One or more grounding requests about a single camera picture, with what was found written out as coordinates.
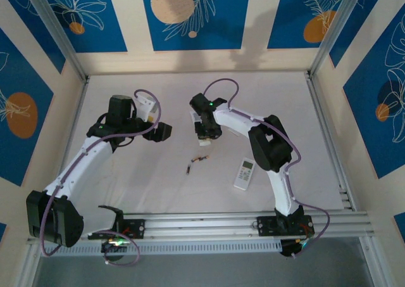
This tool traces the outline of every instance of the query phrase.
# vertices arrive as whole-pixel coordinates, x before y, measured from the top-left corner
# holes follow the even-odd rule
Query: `white remote control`
[[[256,162],[254,160],[244,158],[240,164],[238,175],[235,178],[234,186],[241,190],[247,190],[251,177],[253,174],[254,166]]]

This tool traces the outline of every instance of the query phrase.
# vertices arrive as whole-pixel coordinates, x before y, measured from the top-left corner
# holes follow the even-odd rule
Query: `purple cable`
[[[238,114],[238,115],[240,115],[240,116],[243,116],[243,117],[245,117],[245,118],[248,118],[249,120],[252,120],[252,121],[254,121],[254,122],[258,122],[258,123],[260,123],[260,124],[263,124],[263,125],[267,126],[267,127],[270,128],[271,130],[273,130],[274,132],[276,132],[278,135],[280,135],[281,138],[283,138],[283,139],[291,146],[291,148],[295,151],[295,153],[297,154],[297,159],[294,160],[293,162],[289,163],[289,164],[284,168],[284,176],[285,176],[285,181],[286,181],[286,183],[287,183],[287,189],[288,189],[288,191],[289,191],[289,193],[290,193],[292,199],[293,199],[296,203],[298,203],[298,204],[300,204],[300,205],[302,205],[302,206],[304,206],[304,207],[307,207],[307,208],[311,208],[311,209],[314,209],[314,210],[322,211],[322,212],[325,213],[325,215],[327,216],[327,223],[325,224],[325,227],[322,229],[321,232],[319,232],[319,234],[316,236],[316,238],[314,238],[314,240],[311,242],[311,243],[314,243],[315,241],[319,240],[319,239],[321,238],[321,236],[325,233],[325,231],[328,229],[329,224],[330,224],[330,215],[329,215],[329,213],[328,213],[325,209],[322,209],[322,208],[316,207],[316,206],[311,206],[311,205],[308,205],[308,204],[306,204],[306,203],[302,203],[302,202],[300,202],[299,200],[297,200],[296,197],[294,196],[294,193],[293,193],[292,187],[291,187],[291,183],[290,183],[289,169],[290,169],[293,165],[296,165],[297,163],[299,163],[299,162],[301,161],[301,159],[302,159],[301,153],[299,152],[299,150],[298,150],[298,148],[295,146],[295,144],[294,144],[282,131],[280,131],[280,130],[277,129],[276,127],[272,126],[271,124],[268,124],[268,123],[265,122],[265,121],[262,121],[262,120],[260,120],[260,119],[256,119],[256,118],[254,118],[254,117],[250,117],[249,115],[246,115],[245,113],[242,113],[242,112],[240,112],[240,111],[238,111],[238,110],[234,110],[234,109],[231,109],[231,108],[230,108],[230,104],[231,104],[232,100],[234,100],[234,98],[236,97],[236,95],[237,95],[238,92],[239,92],[239,84],[238,84],[238,82],[236,82],[235,80],[233,80],[233,79],[231,79],[231,78],[221,78],[221,79],[215,80],[215,81],[211,82],[210,84],[208,84],[208,86],[207,86],[207,88],[205,88],[203,94],[205,95],[206,92],[207,92],[207,90],[208,90],[213,84],[215,84],[215,83],[217,83],[217,82],[219,82],[219,81],[223,81],[223,80],[231,81],[231,82],[233,82],[233,83],[236,85],[236,92],[235,92],[235,94],[234,94],[234,95],[229,99],[229,101],[228,101],[228,108],[231,110],[231,112],[234,112],[234,113],[236,113],[236,114]],[[299,253],[297,253],[297,254],[294,256],[294,258],[295,258],[296,256],[300,255],[301,253],[302,253],[302,251],[299,252]]]
[[[125,234],[122,234],[122,233],[119,233],[119,232],[114,232],[114,231],[109,231],[109,230],[100,230],[100,231],[97,231],[97,233],[113,234],[113,235],[119,236],[121,238],[125,238],[127,241],[131,242],[131,244],[133,244],[135,246],[135,248],[137,249],[137,258],[135,260],[133,260],[132,262],[129,262],[129,263],[126,263],[126,264],[116,264],[116,263],[113,263],[113,262],[109,261],[108,258],[107,258],[107,250],[106,250],[104,255],[103,255],[103,258],[106,261],[106,264],[112,265],[112,266],[118,266],[118,267],[128,267],[128,266],[133,266],[138,262],[139,257],[140,257],[140,250],[139,250],[139,247],[138,247],[137,243],[134,242],[133,239],[129,238]]]
[[[232,100],[234,100],[234,97],[236,97],[236,95],[238,95],[238,92],[239,92],[239,83],[236,82],[235,80],[231,79],[231,78],[221,78],[221,79],[217,79],[217,80],[215,80],[215,81],[212,81],[212,82],[211,82],[210,84],[208,84],[208,86],[205,88],[205,90],[204,90],[204,92],[203,92],[203,95],[206,94],[206,92],[208,91],[208,89],[209,89],[213,84],[216,84],[216,83],[219,82],[219,81],[230,81],[230,82],[233,82],[233,83],[236,85],[236,92],[235,92],[235,94],[232,95],[232,97],[231,97],[231,98],[229,99],[229,101],[228,101],[228,107],[230,107],[230,103],[232,102]]]
[[[240,112],[240,111],[238,111],[238,110],[231,109],[231,112],[234,112],[234,113],[236,113],[236,114],[238,114],[238,115],[241,115],[241,116],[243,116],[243,117],[245,117],[245,118],[251,119],[251,117],[250,117],[249,115],[246,115],[245,113],[242,113],[242,112]],[[328,229],[329,224],[330,224],[330,215],[329,215],[329,213],[328,213],[325,209],[322,209],[322,208],[316,207],[316,206],[312,206],[312,205],[308,205],[308,204],[306,204],[306,203],[302,203],[301,201],[297,200],[296,197],[294,196],[294,193],[293,193],[292,187],[291,187],[291,183],[290,183],[289,169],[290,169],[293,165],[296,165],[297,163],[299,163],[299,162],[301,161],[301,159],[302,159],[302,156],[301,156],[301,154],[300,154],[298,148],[295,146],[295,144],[294,144],[282,131],[280,131],[280,130],[277,129],[276,127],[272,126],[271,124],[268,124],[267,122],[262,121],[262,120],[260,120],[260,119],[256,119],[256,118],[253,118],[253,121],[254,121],[254,122],[258,122],[258,123],[260,123],[260,124],[263,124],[263,125],[267,126],[269,129],[275,131],[278,135],[280,135],[280,136],[291,146],[291,148],[292,148],[292,149],[295,151],[295,153],[297,154],[297,159],[294,160],[293,162],[289,163],[289,164],[284,168],[285,181],[286,181],[286,183],[287,183],[287,188],[288,188],[288,191],[289,191],[289,193],[290,193],[290,195],[291,195],[291,197],[292,197],[292,200],[294,200],[296,203],[298,203],[298,204],[300,204],[300,205],[302,205],[302,206],[304,206],[304,207],[308,207],[308,208],[311,208],[311,209],[314,209],[314,210],[322,211],[322,212],[325,213],[325,215],[327,216],[327,223],[325,224],[325,227],[322,229],[321,232],[319,232],[319,234],[316,236],[316,238],[314,238],[314,240],[313,240],[312,242],[308,243],[308,246],[309,246],[310,244],[312,244],[312,243],[314,243],[315,241],[319,240],[319,239],[321,238],[321,236],[325,233],[325,231]],[[302,253],[302,251],[299,252],[299,253],[297,253],[297,254],[295,254],[295,256],[298,256],[298,255],[300,255],[301,253]]]
[[[69,177],[69,175],[72,173],[72,171],[73,171],[73,170],[75,169],[75,167],[78,165],[78,163],[83,159],[83,157],[86,156],[87,153],[88,153],[89,151],[91,151],[91,149],[94,148],[94,147],[95,147],[97,144],[99,144],[100,142],[102,142],[102,141],[104,141],[104,140],[106,140],[106,139],[116,138],[116,137],[135,137],[135,136],[143,135],[143,134],[146,134],[146,133],[150,132],[151,130],[153,130],[153,129],[157,126],[158,122],[160,121],[160,116],[161,116],[161,112],[162,112],[162,111],[161,111],[161,107],[160,107],[160,102],[158,101],[157,97],[156,97],[153,93],[151,93],[151,92],[149,92],[149,91],[147,91],[147,90],[145,90],[145,89],[137,89],[137,90],[134,92],[135,98],[137,97],[137,93],[138,93],[138,92],[145,92],[145,93],[151,95],[151,96],[153,97],[153,99],[155,100],[155,102],[156,102],[156,104],[157,104],[157,106],[158,106],[158,110],[159,110],[158,117],[157,117],[156,121],[155,121],[148,129],[146,129],[146,130],[144,130],[144,131],[141,131],[141,132],[138,132],[138,133],[113,134],[113,135],[104,136],[104,137],[98,139],[97,141],[94,141],[88,148],[86,148],[86,152],[80,154],[80,155],[76,158],[76,160],[72,163],[72,165],[70,166],[70,168],[69,168],[69,169],[66,171],[66,173],[63,175],[63,177],[62,177],[62,179],[61,179],[61,185],[63,185],[63,184],[65,183],[65,181],[67,180],[67,178]],[[41,222],[40,222],[39,241],[40,241],[40,248],[41,248],[42,254],[43,254],[45,257],[50,257],[50,256],[53,255],[55,252],[57,252],[57,251],[59,250],[59,248],[61,247],[61,245],[57,246],[51,253],[47,253],[46,250],[45,250],[45,224],[46,224],[46,219],[47,219],[49,210],[51,209],[51,205],[52,205],[52,203],[53,203],[53,201],[54,201],[54,199],[55,199],[55,196],[56,196],[56,194],[58,193],[58,191],[59,191],[61,188],[62,188],[62,186],[56,186],[56,187],[55,187],[55,190],[53,191],[53,193],[52,193],[51,197],[49,198],[48,203],[47,203],[47,205],[46,205],[46,207],[45,207],[44,215],[42,216],[42,220],[41,220]],[[117,234],[117,233],[114,232],[114,231],[110,231],[110,233],[111,233],[111,234],[119,235],[119,234]],[[139,253],[139,248],[138,248],[138,246],[135,244],[135,242],[132,241],[132,243],[137,247],[138,253]]]
[[[57,252],[59,250],[59,248],[61,248],[61,245],[58,245],[51,253],[47,253],[45,250],[45,241],[44,241],[46,218],[48,216],[49,210],[51,209],[51,205],[52,205],[53,200],[55,199],[56,193],[58,193],[60,188],[61,188],[61,186],[55,187],[55,190],[53,191],[53,193],[48,201],[48,204],[45,207],[44,215],[46,214],[46,216],[42,216],[42,220],[40,222],[40,229],[39,229],[40,249],[42,251],[42,254],[44,254],[46,257],[50,257],[55,252]]]

